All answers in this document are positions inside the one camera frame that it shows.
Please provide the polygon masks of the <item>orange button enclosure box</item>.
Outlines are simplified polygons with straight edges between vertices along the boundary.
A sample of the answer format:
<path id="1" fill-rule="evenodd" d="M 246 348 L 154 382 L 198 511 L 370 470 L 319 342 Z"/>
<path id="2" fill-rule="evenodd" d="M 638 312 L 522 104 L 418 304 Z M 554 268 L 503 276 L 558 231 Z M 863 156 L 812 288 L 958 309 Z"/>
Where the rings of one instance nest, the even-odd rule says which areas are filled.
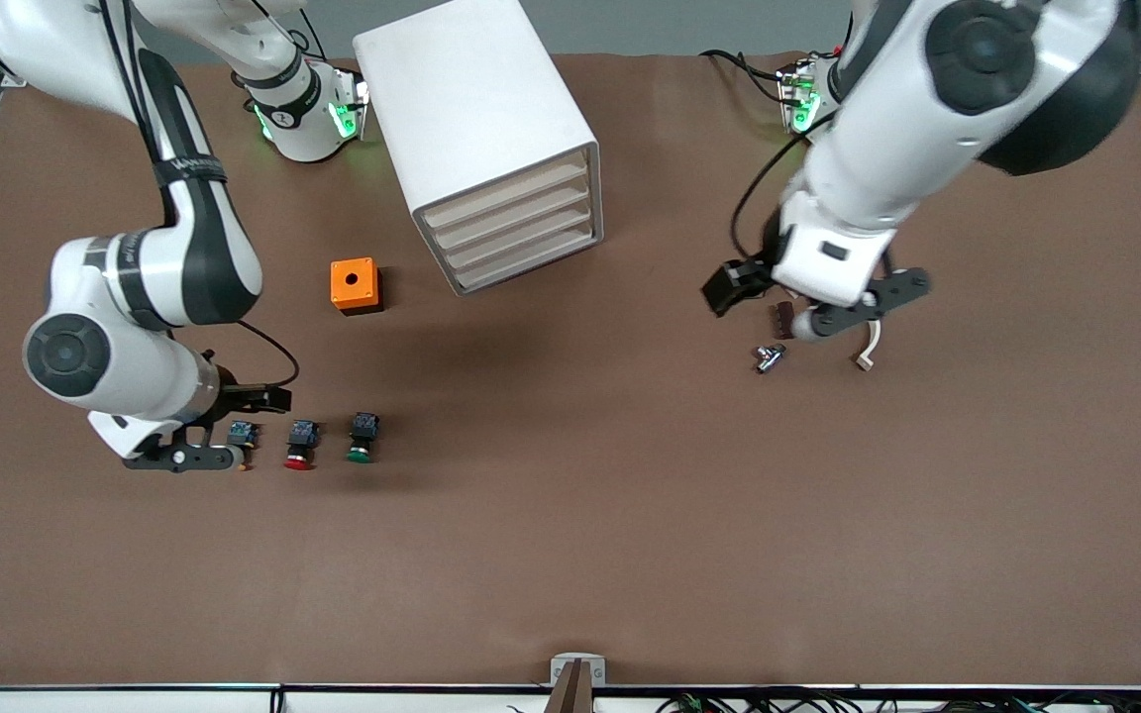
<path id="1" fill-rule="evenodd" d="M 383 272 L 369 256 L 330 265 L 330 299 L 343 315 L 385 311 Z"/>

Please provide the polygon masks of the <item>red mushroom push button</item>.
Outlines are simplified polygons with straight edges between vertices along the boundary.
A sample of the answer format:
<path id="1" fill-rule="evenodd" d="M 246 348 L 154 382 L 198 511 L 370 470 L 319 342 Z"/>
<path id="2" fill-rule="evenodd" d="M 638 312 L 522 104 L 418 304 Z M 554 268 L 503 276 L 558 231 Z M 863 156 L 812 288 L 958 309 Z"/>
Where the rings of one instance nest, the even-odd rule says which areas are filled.
<path id="1" fill-rule="evenodd" d="M 308 472 L 314 468 L 314 453 L 319 446 L 323 426 L 311 420 L 294 420 L 286 439 L 286 455 L 282 465 L 286 469 Z"/>

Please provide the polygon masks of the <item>brown table cover sheet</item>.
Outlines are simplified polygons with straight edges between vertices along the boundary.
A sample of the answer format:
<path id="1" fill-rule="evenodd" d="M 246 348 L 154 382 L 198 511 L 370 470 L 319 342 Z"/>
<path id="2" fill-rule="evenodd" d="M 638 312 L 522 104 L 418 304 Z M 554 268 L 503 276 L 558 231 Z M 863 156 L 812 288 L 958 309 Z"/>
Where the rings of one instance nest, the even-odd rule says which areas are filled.
<path id="1" fill-rule="evenodd" d="M 257 245 L 250 321 L 325 435 L 248 472 L 131 472 L 23 368 L 63 241 L 161 206 L 122 119 L 0 100 L 0 684 L 525 682 L 594 653 L 633 684 L 1141 684 L 1141 91 L 1059 171 L 971 168 L 893 244 L 932 293 L 772 339 L 778 295 L 699 294 L 778 147 L 723 63 L 563 55 L 605 240 L 459 297 L 385 148 L 297 165 L 225 68 L 184 68 Z M 343 315 L 369 256 L 385 311 Z M 357 412 L 371 463 L 346 459 Z"/>

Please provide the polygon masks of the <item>white lowest cabinet drawer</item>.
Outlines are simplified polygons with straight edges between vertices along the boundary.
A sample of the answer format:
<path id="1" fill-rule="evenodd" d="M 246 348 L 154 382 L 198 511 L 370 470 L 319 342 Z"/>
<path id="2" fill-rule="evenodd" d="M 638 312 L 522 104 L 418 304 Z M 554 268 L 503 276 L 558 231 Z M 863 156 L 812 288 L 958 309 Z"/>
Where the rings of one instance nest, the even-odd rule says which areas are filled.
<path id="1" fill-rule="evenodd" d="M 531 241 L 525 248 L 499 260 L 484 264 L 479 269 L 458 272 L 452 268 L 452 275 L 458 282 L 459 290 L 467 293 L 488 287 L 495 281 L 512 278 L 512 276 L 534 269 L 548 260 L 558 260 L 563 256 L 570 256 L 576 250 L 592 248 L 597 241 L 596 226 L 588 220 L 578 222 L 578 226 L 573 227 L 573 229 L 567 227 L 564 230 L 552 232 L 543 238 Z"/>

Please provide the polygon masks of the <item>green mushroom push button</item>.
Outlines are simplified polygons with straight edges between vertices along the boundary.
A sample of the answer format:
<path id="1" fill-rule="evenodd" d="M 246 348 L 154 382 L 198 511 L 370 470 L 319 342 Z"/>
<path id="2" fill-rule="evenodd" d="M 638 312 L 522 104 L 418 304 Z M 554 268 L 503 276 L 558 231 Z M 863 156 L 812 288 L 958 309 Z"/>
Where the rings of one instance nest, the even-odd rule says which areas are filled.
<path id="1" fill-rule="evenodd" d="M 372 448 L 379 434 L 380 416 L 374 412 L 357 412 L 350 426 L 350 439 L 346 459 L 353 463 L 371 463 Z"/>

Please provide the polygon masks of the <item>grey aluminium edge bracket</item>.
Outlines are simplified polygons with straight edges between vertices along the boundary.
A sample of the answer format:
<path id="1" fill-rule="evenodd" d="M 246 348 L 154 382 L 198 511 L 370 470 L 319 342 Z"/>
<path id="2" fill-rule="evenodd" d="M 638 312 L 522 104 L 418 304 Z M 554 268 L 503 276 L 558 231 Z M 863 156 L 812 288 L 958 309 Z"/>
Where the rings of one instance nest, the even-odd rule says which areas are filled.
<path id="1" fill-rule="evenodd" d="M 585 680 L 590 687 L 605 687 L 608 684 L 606 659 L 602 655 L 594 653 L 560 653 L 551 658 L 551 686 L 557 684 L 563 676 L 565 669 L 573 669 L 578 673 L 578 680 Z"/>

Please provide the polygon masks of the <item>yellow mushroom push button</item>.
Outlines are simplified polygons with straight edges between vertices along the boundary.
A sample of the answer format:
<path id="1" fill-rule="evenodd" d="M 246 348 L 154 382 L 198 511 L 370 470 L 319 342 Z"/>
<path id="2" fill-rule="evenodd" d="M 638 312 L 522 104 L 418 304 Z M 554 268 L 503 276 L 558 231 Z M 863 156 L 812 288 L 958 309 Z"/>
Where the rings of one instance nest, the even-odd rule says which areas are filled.
<path id="1" fill-rule="evenodd" d="M 248 420 L 234 420 L 228 426 L 226 446 L 236 453 L 236 469 L 241 472 L 251 468 L 251 459 L 259 446 L 259 424 Z"/>

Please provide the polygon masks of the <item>white table edge rail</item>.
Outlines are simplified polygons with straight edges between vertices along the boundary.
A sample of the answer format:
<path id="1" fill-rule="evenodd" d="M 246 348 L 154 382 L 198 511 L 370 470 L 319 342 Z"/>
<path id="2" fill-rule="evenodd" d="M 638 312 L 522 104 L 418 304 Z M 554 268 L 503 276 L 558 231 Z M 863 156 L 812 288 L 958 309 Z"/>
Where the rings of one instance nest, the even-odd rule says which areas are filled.
<path id="1" fill-rule="evenodd" d="M 551 684 L 3 684 L 0 713 L 545 713 Z M 563 713 L 1141 713 L 1141 686 L 606 684 Z"/>

